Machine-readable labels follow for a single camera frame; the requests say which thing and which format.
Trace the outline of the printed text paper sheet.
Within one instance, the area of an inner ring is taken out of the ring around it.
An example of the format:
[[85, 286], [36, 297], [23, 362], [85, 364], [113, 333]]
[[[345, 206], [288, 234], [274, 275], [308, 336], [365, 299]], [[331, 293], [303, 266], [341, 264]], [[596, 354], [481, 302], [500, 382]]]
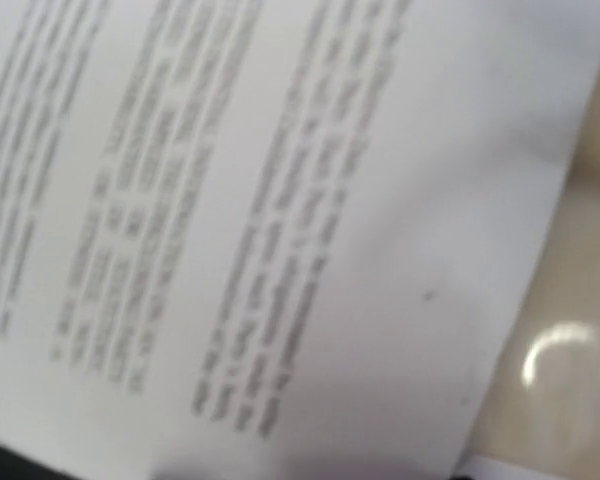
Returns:
[[0, 1], [0, 445], [81, 479], [442, 479], [600, 1]]

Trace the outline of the black book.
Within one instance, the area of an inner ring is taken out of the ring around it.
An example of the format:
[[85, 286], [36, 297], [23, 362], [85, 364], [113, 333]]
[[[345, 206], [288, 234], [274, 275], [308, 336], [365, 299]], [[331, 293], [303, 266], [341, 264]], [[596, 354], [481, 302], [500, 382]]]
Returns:
[[74, 480], [0, 446], [0, 480]]

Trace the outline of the white paper sheet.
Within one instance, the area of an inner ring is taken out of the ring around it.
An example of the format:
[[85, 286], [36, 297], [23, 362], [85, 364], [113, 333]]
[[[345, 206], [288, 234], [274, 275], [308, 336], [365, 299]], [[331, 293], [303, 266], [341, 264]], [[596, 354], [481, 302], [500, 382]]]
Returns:
[[474, 480], [554, 480], [556, 476], [483, 456], [471, 456], [460, 467], [459, 475]]

